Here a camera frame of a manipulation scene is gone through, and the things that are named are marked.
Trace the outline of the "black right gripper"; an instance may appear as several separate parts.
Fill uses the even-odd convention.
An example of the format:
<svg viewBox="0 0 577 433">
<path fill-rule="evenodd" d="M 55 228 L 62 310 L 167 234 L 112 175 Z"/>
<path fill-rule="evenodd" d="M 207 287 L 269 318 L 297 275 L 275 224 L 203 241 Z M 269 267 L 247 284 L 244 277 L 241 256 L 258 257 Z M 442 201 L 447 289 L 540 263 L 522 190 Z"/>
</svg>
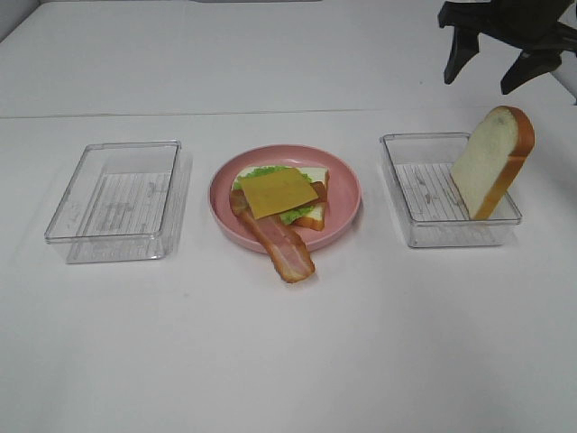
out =
<svg viewBox="0 0 577 433">
<path fill-rule="evenodd" d="M 562 64 L 561 51 L 576 52 L 576 30 L 560 22 L 571 4 L 570 1 L 444 2 L 438 14 L 439 26 L 453 27 L 444 83 L 452 84 L 466 63 L 479 53 L 481 33 L 523 50 L 500 81 L 503 95 L 556 70 Z"/>
</svg>

